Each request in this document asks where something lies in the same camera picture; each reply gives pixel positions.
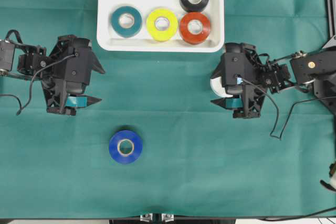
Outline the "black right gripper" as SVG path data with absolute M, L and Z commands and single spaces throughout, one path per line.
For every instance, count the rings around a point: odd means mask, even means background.
M 229 42 L 225 52 L 210 79 L 222 78 L 222 86 L 244 86 L 241 95 L 232 98 L 211 100 L 221 108 L 232 110 L 236 119 L 253 119 L 260 117 L 266 89 L 261 87 L 258 75 L 261 73 L 261 61 L 257 59 L 256 47 L 245 43 Z

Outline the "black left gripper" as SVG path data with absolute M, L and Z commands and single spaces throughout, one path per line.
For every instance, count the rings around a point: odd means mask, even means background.
M 60 36 L 49 57 L 55 65 L 41 75 L 48 113 L 76 115 L 77 109 L 102 101 L 85 94 L 72 95 L 66 92 L 67 81 L 82 82 L 88 86 L 92 71 L 106 73 L 92 51 L 89 39 L 74 35 Z

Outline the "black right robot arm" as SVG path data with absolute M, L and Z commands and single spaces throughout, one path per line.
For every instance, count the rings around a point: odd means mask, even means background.
M 335 47 L 316 52 L 297 52 L 289 64 L 258 54 L 254 45 L 226 43 L 225 52 L 211 80 L 218 80 L 224 94 L 212 103 L 233 111 L 234 118 L 260 117 L 266 93 L 295 88 L 313 95 L 335 114 Z

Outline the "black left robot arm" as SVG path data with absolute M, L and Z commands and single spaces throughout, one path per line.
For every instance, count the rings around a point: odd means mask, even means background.
M 45 47 L 23 43 L 15 29 L 1 40 L 1 76 L 28 80 L 30 100 L 32 85 L 39 81 L 48 113 L 75 116 L 77 109 L 100 102 L 85 94 L 93 71 L 105 73 L 87 38 L 60 36 L 50 54 Z

